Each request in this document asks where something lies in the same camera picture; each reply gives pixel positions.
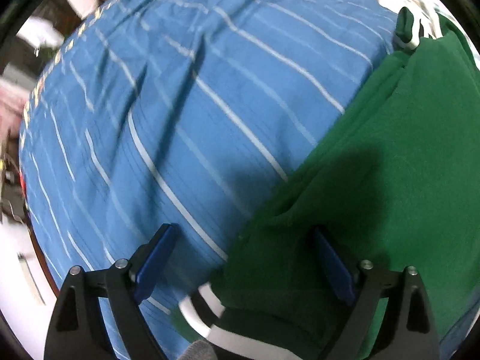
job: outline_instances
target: wrinkled fabric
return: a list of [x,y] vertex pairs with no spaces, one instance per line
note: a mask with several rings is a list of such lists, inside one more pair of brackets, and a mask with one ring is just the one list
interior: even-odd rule
[[95,10],[41,75],[20,137],[33,228],[57,284],[75,264],[106,268],[178,224],[141,305],[178,357],[188,343],[170,309],[225,262],[393,52],[395,20],[376,0],[110,0]]
[[468,318],[480,282],[480,72],[460,30],[440,19],[443,37],[387,57],[256,212],[211,278],[223,307],[280,318],[324,347],[345,310],[316,261],[310,230],[321,224],[359,260],[417,267],[439,338]]

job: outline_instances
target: green cloth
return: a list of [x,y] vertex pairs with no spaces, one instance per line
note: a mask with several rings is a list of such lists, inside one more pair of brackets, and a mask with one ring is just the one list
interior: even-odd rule
[[466,311],[480,282],[480,72],[461,32],[440,19],[444,37],[389,55],[256,212],[211,280],[225,307],[282,318],[325,345],[345,309],[309,242],[324,224],[359,259],[416,266],[440,338]]
[[410,43],[413,39],[412,27],[414,20],[415,17],[413,13],[411,13],[407,7],[400,9],[397,17],[395,35],[405,44]]

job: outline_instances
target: bed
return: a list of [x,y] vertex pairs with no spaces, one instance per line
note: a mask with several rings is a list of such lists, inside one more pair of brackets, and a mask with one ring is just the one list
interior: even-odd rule
[[106,2],[65,41],[24,112],[27,204],[56,284],[73,265],[106,268],[178,224],[141,305],[176,359],[188,343],[170,310],[226,261],[393,52],[396,19],[378,0]]

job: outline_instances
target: blue striped cloth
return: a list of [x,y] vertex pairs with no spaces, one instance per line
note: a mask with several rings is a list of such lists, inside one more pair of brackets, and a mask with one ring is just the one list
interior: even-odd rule
[[376,0],[105,3],[43,73],[21,130],[33,227],[57,284],[71,266],[107,268],[177,223],[141,310],[178,357],[187,342],[170,309],[224,263],[393,51],[396,19]]

